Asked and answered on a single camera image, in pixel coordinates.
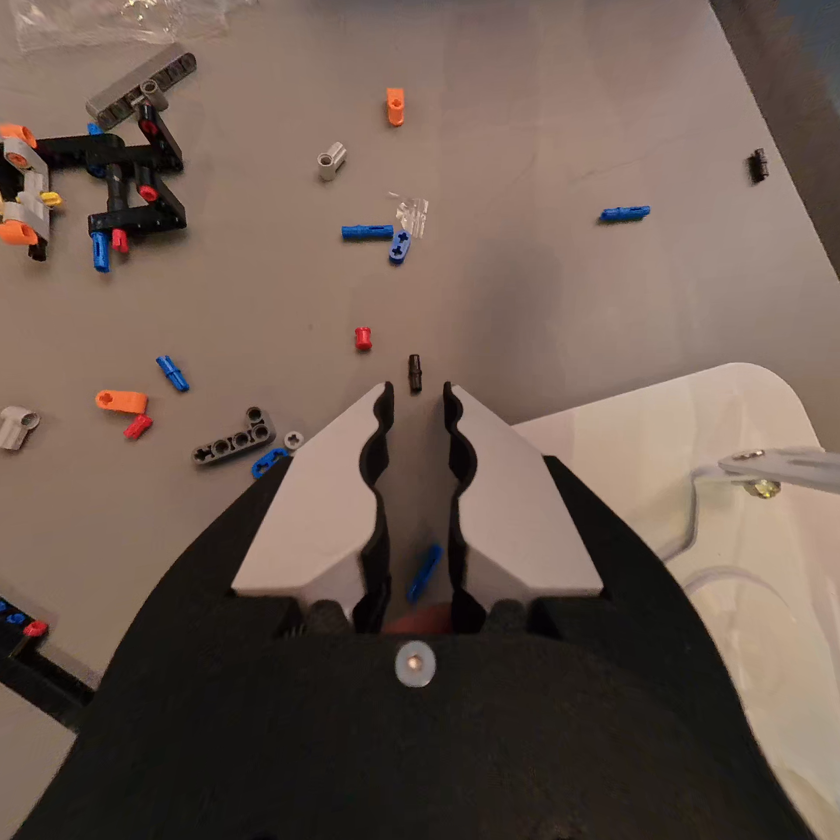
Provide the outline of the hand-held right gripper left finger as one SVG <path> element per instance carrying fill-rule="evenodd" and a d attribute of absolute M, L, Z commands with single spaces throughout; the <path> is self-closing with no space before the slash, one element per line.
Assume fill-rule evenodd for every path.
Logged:
<path fill-rule="evenodd" d="M 394 387 L 375 385 L 288 459 L 233 581 L 237 595 L 336 602 L 357 632 L 382 629 L 391 541 L 377 482 L 390 458 Z"/>

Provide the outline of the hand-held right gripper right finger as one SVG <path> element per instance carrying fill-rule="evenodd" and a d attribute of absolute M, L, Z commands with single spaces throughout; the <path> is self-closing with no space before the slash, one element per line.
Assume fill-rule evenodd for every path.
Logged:
<path fill-rule="evenodd" d="M 602 577 L 543 453 L 461 385 L 443 387 L 448 577 L 456 632 L 477 632 L 494 605 L 596 597 Z"/>

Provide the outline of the black beam assembly blue pins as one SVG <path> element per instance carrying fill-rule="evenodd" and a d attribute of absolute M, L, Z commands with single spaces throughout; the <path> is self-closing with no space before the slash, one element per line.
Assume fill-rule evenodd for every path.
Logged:
<path fill-rule="evenodd" d="M 48 623 L 1 598 L 3 686 L 76 734 L 95 691 L 42 654 L 48 636 Z"/>

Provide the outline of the light grey lego panel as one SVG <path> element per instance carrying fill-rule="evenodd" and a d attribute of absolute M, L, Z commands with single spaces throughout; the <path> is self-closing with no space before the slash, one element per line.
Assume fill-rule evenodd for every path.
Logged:
<path fill-rule="evenodd" d="M 148 102 L 159 112 L 169 108 L 167 92 L 197 69 L 196 58 L 179 43 L 164 47 L 86 102 L 90 121 L 107 132 L 131 118 Z"/>

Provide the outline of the dark grey angled lego beam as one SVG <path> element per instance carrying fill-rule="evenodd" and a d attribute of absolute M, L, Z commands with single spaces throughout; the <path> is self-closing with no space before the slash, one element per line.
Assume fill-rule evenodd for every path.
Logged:
<path fill-rule="evenodd" d="M 276 436 L 270 415 L 260 407 L 252 406 L 246 410 L 244 428 L 196 447 L 191 453 L 191 461 L 196 467 L 218 466 L 273 443 Z"/>

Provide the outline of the pale grey lego connector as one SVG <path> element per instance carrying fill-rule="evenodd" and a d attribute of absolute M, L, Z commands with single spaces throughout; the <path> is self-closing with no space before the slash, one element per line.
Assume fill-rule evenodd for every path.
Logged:
<path fill-rule="evenodd" d="M 40 423 L 40 415 L 21 406 L 7 406 L 1 411 L 1 449 L 14 452 Z"/>

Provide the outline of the multicoloured lego chassis assembly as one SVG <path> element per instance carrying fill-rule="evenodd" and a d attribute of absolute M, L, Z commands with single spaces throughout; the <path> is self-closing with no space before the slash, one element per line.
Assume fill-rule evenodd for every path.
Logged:
<path fill-rule="evenodd" d="M 2 242 L 45 262 L 51 215 L 63 203 L 52 176 L 76 169 L 107 188 L 106 209 L 87 219 L 97 272 L 110 272 L 112 253 L 130 252 L 131 237 L 185 229 L 186 210 L 162 179 L 183 172 L 180 147 L 150 101 L 141 103 L 137 123 L 145 144 L 127 145 L 92 124 L 86 134 L 40 140 L 23 125 L 2 124 Z"/>

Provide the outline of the white book stand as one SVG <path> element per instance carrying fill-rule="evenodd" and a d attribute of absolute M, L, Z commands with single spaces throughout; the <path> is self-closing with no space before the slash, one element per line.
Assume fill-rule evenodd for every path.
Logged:
<path fill-rule="evenodd" d="M 800 397 L 730 363 L 516 429 L 666 563 L 786 793 L 838 838 L 838 495 L 783 484 L 762 499 L 705 475 L 744 450 L 820 447 Z"/>

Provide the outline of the small clear plastic wrapper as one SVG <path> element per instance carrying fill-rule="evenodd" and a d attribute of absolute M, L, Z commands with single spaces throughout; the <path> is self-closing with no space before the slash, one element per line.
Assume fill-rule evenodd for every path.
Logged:
<path fill-rule="evenodd" d="M 423 197 L 407 196 L 388 192 L 388 197 L 396 202 L 395 229 L 407 232 L 413 238 L 422 238 L 425 233 L 429 201 Z"/>

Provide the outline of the clear zip bag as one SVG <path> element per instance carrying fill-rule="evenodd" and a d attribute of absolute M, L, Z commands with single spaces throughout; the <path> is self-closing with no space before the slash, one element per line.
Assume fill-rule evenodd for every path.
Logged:
<path fill-rule="evenodd" d="M 225 31 L 228 17 L 257 1 L 9 1 L 18 47 L 36 51 L 146 44 L 165 46 Z"/>

